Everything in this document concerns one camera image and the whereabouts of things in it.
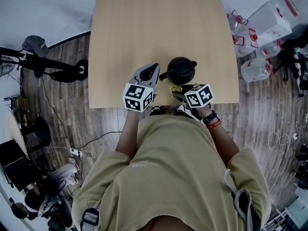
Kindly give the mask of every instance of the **fan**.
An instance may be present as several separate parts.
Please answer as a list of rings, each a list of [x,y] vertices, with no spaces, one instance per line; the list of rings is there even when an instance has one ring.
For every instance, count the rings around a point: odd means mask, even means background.
[[[10,61],[12,63],[3,63],[2,61]],[[1,56],[1,61],[0,61],[0,78],[8,75],[10,72],[12,72],[12,70],[15,67],[15,63],[13,63],[13,59],[11,57],[8,56]]]

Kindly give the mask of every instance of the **hand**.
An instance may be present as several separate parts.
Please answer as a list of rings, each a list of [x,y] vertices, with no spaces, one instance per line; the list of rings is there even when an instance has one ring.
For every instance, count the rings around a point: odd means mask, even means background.
[[[210,114],[212,114],[212,110],[210,109],[210,107],[208,105],[202,107],[202,108],[196,108],[196,110],[199,113],[199,116],[203,118],[209,116]]]

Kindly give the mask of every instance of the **person sitting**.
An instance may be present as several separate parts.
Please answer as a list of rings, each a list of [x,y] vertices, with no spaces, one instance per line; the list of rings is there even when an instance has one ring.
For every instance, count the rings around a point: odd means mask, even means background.
[[[38,216],[39,208],[43,203],[46,194],[57,195],[64,186],[78,183],[75,173],[79,171],[79,166],[72,157],[69,158],[69,162],[69,164],[52,172],[44,180],[45,188],[48,190],[47,192],[42,193],[37,185],[31,183],[27,186],[30,191],[25,197],[26,205],[15,203],[11,198],[11,210],[13,214],[19,219],[28,218],[29,220],[33,220]]]

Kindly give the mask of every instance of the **watch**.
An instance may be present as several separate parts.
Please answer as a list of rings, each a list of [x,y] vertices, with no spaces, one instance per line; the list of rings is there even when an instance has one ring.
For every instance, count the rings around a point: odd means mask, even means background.
[[[203,122],[205,125],[209,124],[212,120],[214,120],[215,118],[218,118],[218,115],[215,113],[214,110],[212,110],[212,113],[210,115],[208,115],[207,117],[203,118]]]

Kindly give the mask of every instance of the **laminate floor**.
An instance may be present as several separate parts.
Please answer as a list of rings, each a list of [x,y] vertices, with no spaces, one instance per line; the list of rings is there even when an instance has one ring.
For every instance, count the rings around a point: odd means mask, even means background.
[[[90,36],[84,36],[62,44],[51,49],[48,58],[76,64],[79,60],[88,58],[89,41]],[[238,67],[250,58],[251,56],[238,59]],[[295,156],[300,145],[307,143],[308,138],[306,127],[300,127],[296,130],[297,141],[292,140],[295,127],[305,125],[308,101],[306,97],[297,97],[296,85],[291,77],[286,84],[282,79],[282,71],[259,82],[245,83],[240,79],[240,103],[214,105],[224,128],[238,146],[241,149],[254,149],[269,185],[273,210],[283,209],[295,198],[292,170],[299,166]],[[43,80],[50,104],[57,111],[64,127],[48,106]],[[121,131],[125,122],[127,111],[124,108],[89,109],[87,80],[61,83],[49,76],[37,79],[32,71],[25,69],[24,92],[30,100],[32,117],[43,116],[50,127],[50,146],[80,148],[104,133]],[[279,136],[284,133],[290,135],[289,142],[287,136],[281,138],[280,143],[285,145],[276,144],[274,124],[270,128],[272,120],[275,121],[275,131]],[[65,138],[64,129],[70,143]],[[29,144],[37,142],[32,135],[28,139]],[[82,149],[81,161],[75,156],[82,168],[82,175],[77,176],[79,184],[82,184],[82,179],[87,176],[99,154],[104,150],[114,150],[118,139],[119,133],[105,135]],[[47,156],[53,168],[67,163],[70,156],[65,148],[46,147],[33,153],[32,157],[37,158],[42,153]],[[69,195],[77,186],[65,187],[64,193]]]

